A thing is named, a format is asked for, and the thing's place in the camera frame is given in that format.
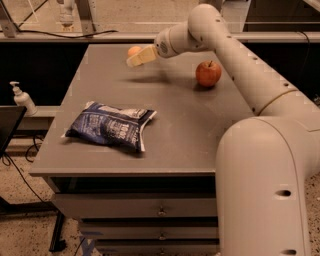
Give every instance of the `gray table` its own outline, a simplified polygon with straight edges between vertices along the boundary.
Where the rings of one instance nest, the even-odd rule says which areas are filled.
[[[216,150],[251,110],[225,70],[214,88],[197,84],[197,65],[218,61],[213,53],[131,69],[131,46],[89,46],[30,174],[48,182],[57,208],[102,253],[215,253]],[[88,101],[156,110],[143,132],[146,152],[61,138]]]
[[[195,80],[197,65],[214,54],[188,53],[137,68],[126,66],[131,45],[90,45],[31,170],[33,176],[213,173],[219,139],[251,110],[223,71],[212,89]],[[97,101],[157,111],[143,137],[146,152],[61,138]]]

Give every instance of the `floor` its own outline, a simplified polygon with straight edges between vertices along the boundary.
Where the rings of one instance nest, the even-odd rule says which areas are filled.
[[[58,22],[59,9],[57,8],[57,10],[54,10],[54,13],[52,12],[54,2],[56,1],[48,1],[46,5],[37,11],[37,17],[35,15],[31,17],[30,23],[24,25],[24,28],[44,28],[43,24],[50,22],[52,32],[60,30],[61,24]],[[198,0],[110,0],[105,2],[108,3],[108,6],[101,6],[103,1],[97,1],[97,6],[101,8],[96,13],[100,20],[104,20],[101,23],[104,29],[117,28],[121,31],[141,30],[144,32],[155,32],[165,26],[185,20],[187,13],[198,3]],[[154,8],[156,2],[161,3],[159,9]],[[226,1],[223,14],[229,20],[228,26],[231,31],[241,31],[241,22],[244,20],[247,12],[247,4],[248,2],[245,1]],[[117,6],[116,11],[111,11],[110,6]],[[80,26],[77,26],[79,24],[75,24],[75,31],[80,29]],[[16,166],[21,170],[22,175],[36,193],[43,200],[50,200],[52,191],[48,185],[41,178],[34,178],[28,175],[28,171],[32,167],[30,161],[32,161],[36,154],[35,147],[31,148],[27,158],[25,157],[25,153],[32,145],[32,138],[14,139],[10,143],[7,153],[12,157]],[[8,163],[8,160],[5,158],[0,161],[0,180],[2,182],[0,195],[10,203],[37,202],[38,198],[26,186],[15,166],[13,164],[8,166]],[[312,256],[320,256],[320,174],[308,178],[305,187]],[[48,249],[51,243],[55,219],[56,216],[54,214],[47,213],[1,217],[0,256],[100,255],[94,249],[93,241],[84,240],[81,243],[82,236],[78,230],[77,221],[72,219],[65,220],[63,225],[61,239],[66,241],[66,249],[61,252],[49,252]]]

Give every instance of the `drawer cabinet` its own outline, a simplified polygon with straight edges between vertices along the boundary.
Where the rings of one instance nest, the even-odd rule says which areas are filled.
[[[53,203],[105,255],[215,254],[215,182],[208,177],[57,179]]]
[[[218,239],[217,218],[118,219],[80,223],[89,239]]]
[[[219,245],[217,240],[176,240],[176,241],[108,241],[98,240],[95,247],[97,250],[105,255],[118,254],[139,254],[147,256],[166,256],[174,253],[210,253],[214,255],[219,252]]]
[[[209,193],[56,194],[53,203],[75,219],[217,216],[216,199]]]

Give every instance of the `snack bag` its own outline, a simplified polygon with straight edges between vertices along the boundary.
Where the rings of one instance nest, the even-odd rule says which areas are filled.
[[[142,132],[156,113],[146,109],[119,109],[90,101],[64,136],[102,145],[126,145],[144,152]]]

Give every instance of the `pump bottle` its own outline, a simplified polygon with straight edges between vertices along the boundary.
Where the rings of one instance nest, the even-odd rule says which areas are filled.
[[[32,116],[37,112],[37,107],[30,98],[30,95],[26,92],[21,91],[21,89],[16,86],[19,82],[12,81],[10,84],[13,86],[12,90],[14,92],[14,101],[18,106],[25,106],[27,108],[26,116]]]

